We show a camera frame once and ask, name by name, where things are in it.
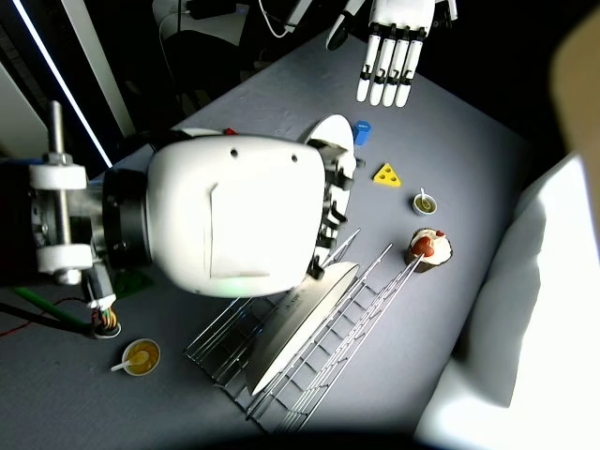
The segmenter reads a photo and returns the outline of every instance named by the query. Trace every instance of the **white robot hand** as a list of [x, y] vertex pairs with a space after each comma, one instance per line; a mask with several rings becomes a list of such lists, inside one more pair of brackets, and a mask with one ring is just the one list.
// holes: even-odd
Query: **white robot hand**
[[[369, 97], [371, 105], [382, 102], [384, 106], [396, 103], [396, 106], [403, 107], [406, 104], [423, 41], [431, 28], [435, 4], [443, 1], [446, 0], [373, 1], [367, 56], [356, 91], [358, 101], [367, 99], [372, 84]], [[458, 16], [456, 0], [447, 2], [449, 17], [453, 21]], [[334, 50], [345, 40], [348, 21], [364, 3], [365, 0], [348, 2], [327, 39], [329, 50]]]

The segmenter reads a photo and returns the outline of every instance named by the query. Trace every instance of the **metal frame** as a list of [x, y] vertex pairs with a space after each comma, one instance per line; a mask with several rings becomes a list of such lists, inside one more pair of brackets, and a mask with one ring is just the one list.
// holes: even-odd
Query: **metal frame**
[[[339, 246], [325, 266], [340, 261], [359, 232]], [[383, 289], [374, 291], [367, 284], [368, 276], [391, 247], [354, 281], [304, 347], [257, 396], [252, 397], [246, 387], [244, 369], [254, 340], [285, 294], [233, 300], [189, 344], [185, 355], [262, 430], [299, 431], [423, 258], [415, 259]]]

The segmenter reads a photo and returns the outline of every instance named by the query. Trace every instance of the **small cup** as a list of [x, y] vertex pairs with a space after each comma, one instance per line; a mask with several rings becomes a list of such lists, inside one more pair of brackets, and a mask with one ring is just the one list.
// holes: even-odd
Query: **small cup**
[[432, 214], [435, 214], [435, 212], [438, 210], [438, 203], [435, 201], [435, 199], [430, 195], [425, 194], [425, 200], [431, 204], [431, 211], [424, 211], [417, 205], [417, 200], [420, 204], [422, 197], [423, 196], [421, 194], [416, 194], [414, 199], [412, 199], [412, 209], [414, 210], [414, 213], [418, 216], [431, 216]]
[[129, 367], [123, 367], [123, 370], [133, 377], [143, 377], [144, 375], [149, 374], [151, 371], [153, 371], [155, 368], [157, 368], [158, 362], [160, 361], [160, 347], [158, 346], [158, 344], [156, 344], [156, 342], [152, 339], [142, 338], [142, 339], [134, 340], [129, 345], [127, 345], [127, 348], [123, 352], [123, 357], [121, 358], [121, 362], [125, 363], [128, 360], [129, 351], [133, 348], [134, 345], [139, 344], [141, 342], [150, 342], [150, 343], [154, 344], [157, 347], [158, 358], [157, 358], [156, 363], [152, 367], [150, 367], [149, 370], [145, 371], [144, 373], [135, 373], [135, 372], [131, 371], [131, 369]]

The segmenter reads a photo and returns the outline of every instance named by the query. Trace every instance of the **whipped cream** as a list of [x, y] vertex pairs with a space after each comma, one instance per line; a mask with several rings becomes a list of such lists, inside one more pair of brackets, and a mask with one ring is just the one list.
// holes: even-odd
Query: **whipped cream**
[[411, 251], [413, 252], [413, 246], [422, 237], [428, 237], [430, 239], [429, 246], [433, 248], [433, 255], [424, 257], [421, 262], [429, 263], [433, 265], [440, 265], [445, 263], [452, 256], [452, 248], [446, 235], [438, 236], [435, 230], [421, 230], [418, 232], [411, 241]]

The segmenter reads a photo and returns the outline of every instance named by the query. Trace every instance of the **table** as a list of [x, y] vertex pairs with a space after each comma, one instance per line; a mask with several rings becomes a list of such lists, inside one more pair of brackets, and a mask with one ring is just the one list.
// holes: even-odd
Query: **table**
[[[231, 127], [297, 140], [332, 113], [369, 121], [370, 139], [356, 151], [367, 165], [356, 175], [339, 242], [362, 231], [346, 259], [366, 264], [393, 243], [371, 277], [383, 284], [404, 266], [401, 250], [413, 232], [429, 226], [448, 233], [455, 255], [407, 283], [309, 426], [412, 431], [511, 217], [527, 144], [422, 77], [402, 110], [357, 103], [365, 44], [350, 38], [328, 52], [323, 43], [324, 36], [315, 38], [181, 127]], [[144, 147], [120, 165], [142, 169], [151, 153]], [[394, 166], [402, 187], [372, 183], [384, 162]], [[411, 209], [421, 186], [438, 201], [433, 217]], [[0, 435], [7, 448], [178, 448], [258, 432], [182, 354], [227, 302], [181, 292], [158, 270], [151, 274], [155, 287], [116, 304], [124, 330], [114, 340], [39, 326], [0, 339]], [[66, 289], [38, 291], [55, 299]], [[3, 301], [9, 297], [3, 293]], [[2, 329], [15, 323], [0, 317]], [[108, 372], [140, 337], [160, 344], [157, 370], [140, 379]]]

